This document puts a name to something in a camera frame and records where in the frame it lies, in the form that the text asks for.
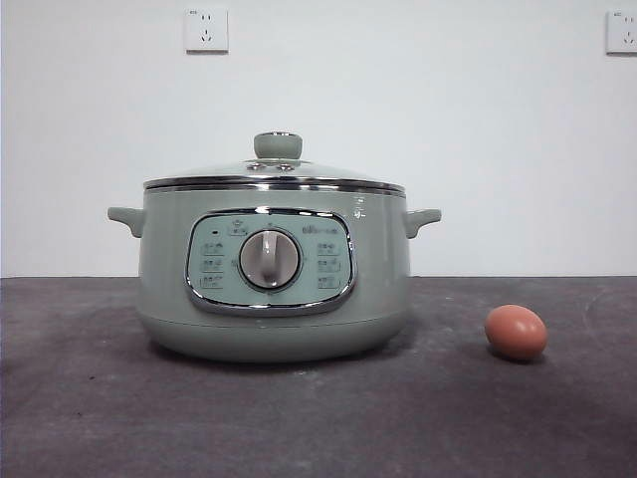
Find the egg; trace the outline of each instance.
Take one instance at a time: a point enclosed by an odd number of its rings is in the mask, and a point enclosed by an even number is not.
[[[546,326],[526,307],[508,304],[489,312],[485,320],[487,339],[496,351],[510,359],[530,360],[546,347]]]

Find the electrical socket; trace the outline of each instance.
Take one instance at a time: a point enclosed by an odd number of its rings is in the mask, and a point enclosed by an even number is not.
[[[186,12],[184,25],[186,53],[228,51],[228,10],[195,9]]]
[[[606,14],[606,53],[637,53],[637,11]]]

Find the gray countertop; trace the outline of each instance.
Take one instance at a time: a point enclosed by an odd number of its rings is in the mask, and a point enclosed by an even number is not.
[[[152,344],[135,279],[2,281],[2,476],[637,476],[637,278],[415,278],[385,347],[297,364]],[[527,364],[488,311],[548,327]]]

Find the electric hot pot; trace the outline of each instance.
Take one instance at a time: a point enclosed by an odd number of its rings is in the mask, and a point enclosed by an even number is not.
[[[141,238],[138,316],[157,343],[230,361],[343,356],[405,324],[408,239],[440,210],[404,188],[300,160],[302,139],[255,137],[257,158],[150,180],[108,218]]]

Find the white wall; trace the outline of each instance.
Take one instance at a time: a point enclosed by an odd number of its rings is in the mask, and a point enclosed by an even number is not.
[[[201,5],[3,2],[3,276],[136,274],[106,208],[272,129],[443,209],[416,275],[637,274],[635,2],[229,1],[230,54],[186,56]]]

